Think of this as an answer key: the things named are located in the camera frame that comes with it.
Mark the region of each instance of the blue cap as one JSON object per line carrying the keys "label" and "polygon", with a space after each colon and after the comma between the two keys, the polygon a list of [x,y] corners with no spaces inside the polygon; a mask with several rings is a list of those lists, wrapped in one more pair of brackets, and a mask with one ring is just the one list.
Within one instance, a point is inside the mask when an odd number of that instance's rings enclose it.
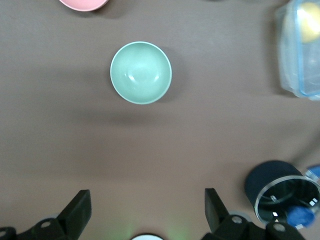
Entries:
{"label": "blue cap", "polygon": [[310,227],[316,219],[316,215],[309,208],[304,206],[293,206],[288,209],[286,221],[289,225],[297,227],[302,225]]}

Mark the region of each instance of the bowl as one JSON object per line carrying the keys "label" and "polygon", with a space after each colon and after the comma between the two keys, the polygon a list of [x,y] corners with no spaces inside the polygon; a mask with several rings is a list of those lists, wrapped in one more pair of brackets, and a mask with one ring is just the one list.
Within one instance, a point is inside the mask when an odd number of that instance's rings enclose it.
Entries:
{"label": "bowl", "polygon": [[151,104],[170,87],[172,68],[156,45],[136,41],[123,46],[113,57],[110,76],[114,89],[134,104]]}
{"label": "bowl", "polygon": [[67,7],[80,12],[97,10],[108,1],[109,0],[60,0],[60,2]]}

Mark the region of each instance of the screw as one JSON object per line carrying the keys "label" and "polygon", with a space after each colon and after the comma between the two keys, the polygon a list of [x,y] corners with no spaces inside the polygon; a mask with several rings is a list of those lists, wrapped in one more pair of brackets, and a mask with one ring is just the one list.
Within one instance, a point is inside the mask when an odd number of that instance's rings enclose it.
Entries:
{"label": "screw", "polygon": [[233,221],[235,224],[242,224],[242,219],[241,219],[241,217],[239,217],[239,216],[233,216],[233,217],[232,217],[232,221]]}
{"label": "screw", "polygon": [[279,232],[285,232],[286,228],[285,226],[281,225],[280,223],[276,223],[275,225],[273,225],[274,229],[279,231]]}

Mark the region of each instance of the pink bowl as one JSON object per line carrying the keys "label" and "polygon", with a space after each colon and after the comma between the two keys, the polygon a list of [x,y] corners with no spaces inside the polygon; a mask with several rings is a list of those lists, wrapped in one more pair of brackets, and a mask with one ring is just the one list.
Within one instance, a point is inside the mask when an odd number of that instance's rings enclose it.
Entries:
{"label": "pink bowl", "polygon": [[101,8],[109,0],[60,0],[67,7],[81,12],[89,12]]}

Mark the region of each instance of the black cylindrical container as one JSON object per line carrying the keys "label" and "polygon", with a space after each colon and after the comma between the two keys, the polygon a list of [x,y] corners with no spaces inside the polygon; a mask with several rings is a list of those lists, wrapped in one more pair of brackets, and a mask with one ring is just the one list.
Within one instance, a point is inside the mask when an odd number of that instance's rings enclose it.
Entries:
{"label": "black cylindrical container", "polygon": [[320,186],[294,166],[271,160],[256,166],[245,180],[245,194],[262,223],[287,222],[290,209],[319,210]]}

